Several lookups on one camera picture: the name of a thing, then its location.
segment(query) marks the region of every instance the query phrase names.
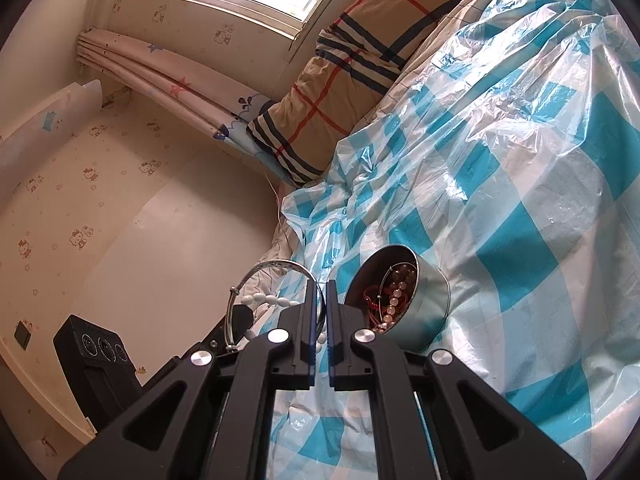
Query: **curtain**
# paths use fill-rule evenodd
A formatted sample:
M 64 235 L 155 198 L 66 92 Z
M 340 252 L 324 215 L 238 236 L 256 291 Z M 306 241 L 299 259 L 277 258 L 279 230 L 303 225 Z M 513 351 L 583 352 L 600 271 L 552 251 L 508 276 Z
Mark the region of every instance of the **curtain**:
M 254 156 L 285 180 L 281 166 L 247 133 L 273 101 L 248 86 L 159 45 L 100 28 L 78 38 L 78 61 L 147 95 L 204 134 Z

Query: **wrinkled plastic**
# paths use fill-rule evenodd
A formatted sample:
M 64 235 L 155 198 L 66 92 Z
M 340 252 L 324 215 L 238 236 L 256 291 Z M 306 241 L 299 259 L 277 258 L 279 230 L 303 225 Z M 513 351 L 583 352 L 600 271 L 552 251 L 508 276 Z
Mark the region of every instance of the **wrinkled plastic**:
M 344 294 L 409 245 L 451 284 L 450 349 L 595 478 L 640 415 L 640 49 L 609 0 L 492 0 L 391 114 L 287 197 Z M 290 273 L 280 295 L 302 300 Z M 276 324 L 271 316 L 262 327 Z M 367 394 L 277 396 L 270 479 L 373 479 Z

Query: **wall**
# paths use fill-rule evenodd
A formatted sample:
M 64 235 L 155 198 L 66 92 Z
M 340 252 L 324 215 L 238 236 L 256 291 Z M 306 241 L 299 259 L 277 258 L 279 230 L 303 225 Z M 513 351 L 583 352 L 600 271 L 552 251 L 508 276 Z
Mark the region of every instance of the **wall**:
M 88 0 L 32 0 L 0 51 L 0 136 L 78 76 L 76 37 Z
M 319 30 L 352 1 L 331 0 L 291 60 L 285 36 L 187 0 L 95 0 L 87 25 L 160 44 L 279 100 L 313 55 Z M 228 44 L 214 40 L 219 30 L 231 36 Z
M 0 358 L 0 412 L 34 465 L 55 480 L 62 465 L 82 447 L 33 397 Z
M 102 108 L 72 135 L 69 121 L 51 124 L 63 144 L 34 158 L 31 178 L 0 202 L 0 353 L 86 443 L 52 345 L 67 317 L 120 334 L 146 381 L 222 318 L 229 286 L 271 246 L 276 204 L 253 159 L 145 96 Z M 26 350 L 14 338 L 20 320 Z

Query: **metal tin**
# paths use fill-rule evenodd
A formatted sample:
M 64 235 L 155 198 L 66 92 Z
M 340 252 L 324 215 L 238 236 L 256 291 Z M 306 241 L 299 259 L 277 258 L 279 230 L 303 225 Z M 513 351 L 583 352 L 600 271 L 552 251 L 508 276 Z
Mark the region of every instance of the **metal tin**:
M 363 292 L 366 287 L 382 282 L 389 267 L 401 262 L 414 264 L 417 279 L 407 310 L 396 324 L 383 333 L 400 348 L 412 352 L 428 346 L 444 326 L 449 314 L 451 294 L 449 282 L 436 267 L 404 245 L 389 245 L 372 254 L 351 280 L 344 303 L 366 312 Z

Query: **circular vent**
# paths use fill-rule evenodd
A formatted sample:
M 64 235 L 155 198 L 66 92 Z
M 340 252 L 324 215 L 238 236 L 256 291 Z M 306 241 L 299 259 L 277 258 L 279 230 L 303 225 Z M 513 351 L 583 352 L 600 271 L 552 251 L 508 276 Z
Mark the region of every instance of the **circular vent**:
M 84 349 L 89 352 L 89 355 L 97 356 L 98 349 L 95 346 L 94 340 L 91 339 L 91 336 L 88 334 L 84 334 L 82 336 L 82 344 L 84 345 Z
M 109 361 L 114 362 L 116 360 L 116 354 L 114 354 L 113 348 L 108 341 L 98 338 L 98 346 L 100 347 L 102 355 L 104 355 Z
M 127 357 L 127 353 L 124 351 L 124 348 L 122 346 L 120 346 L 119 344 L 116 345 L 116 354 L 124 362 L 129 360 L 129 358 Z

